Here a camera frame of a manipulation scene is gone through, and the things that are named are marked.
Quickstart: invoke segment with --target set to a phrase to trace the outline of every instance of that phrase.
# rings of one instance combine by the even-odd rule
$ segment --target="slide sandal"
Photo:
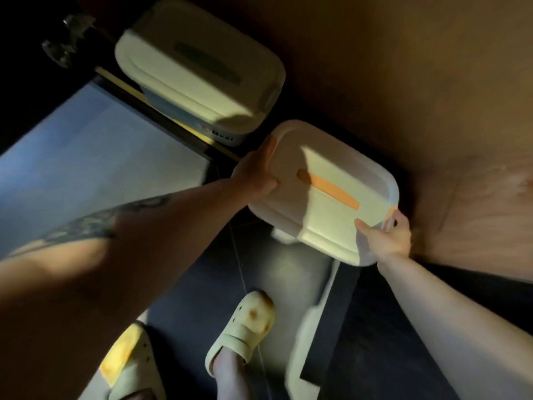
[[[239,354],[248,363],[254,349],[272,328],[275,317],[274,302],[265,292],[254,291],[244,296],[207,352],[205,369],[209,375],[213,376],[213,361],[222,347]]]
[[[100,371],[111,386],[108,400],[119,400],[150,389],[157,400],[166,400],[148,333],[135,322],[113,344],[100,364]]]

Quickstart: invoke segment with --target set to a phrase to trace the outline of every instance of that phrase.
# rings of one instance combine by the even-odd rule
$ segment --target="box lid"
[[[237,134],[259,126],[285,81],[274,53],[183,0],[156,3],[124,32],[115,56],[141,86]]]
[[[354,220],[382,228],[399,191],[385,168],[326,132],[299,120],[280,124],[270,172],[281,184],[250,204],[264,221],[341,262],[376,260]]]

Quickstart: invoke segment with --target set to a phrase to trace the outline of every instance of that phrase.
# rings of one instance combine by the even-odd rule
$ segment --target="wall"
[[[119,35],[153,0],[79,1]],[[533,0],[193,1],[270,47],[304,100],[410,170],[422,258],[533,279],[520,158],[533,146]],[[437,203],[442,213],[425,209]]]

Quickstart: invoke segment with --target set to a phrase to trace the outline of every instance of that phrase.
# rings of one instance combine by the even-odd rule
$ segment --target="plastic storage box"
[[[280,124],[270,172],[281,184],[250,210],[278,231],[341,262],[376,262],[358,234],[360,218],[376,228],[390,223],[399,191],[385,168],[326,132],[299,120]]]
[[[183,0],[145,12],[115,56],[155,108],[229,146],[263,122],[285,81],[274,53]]]

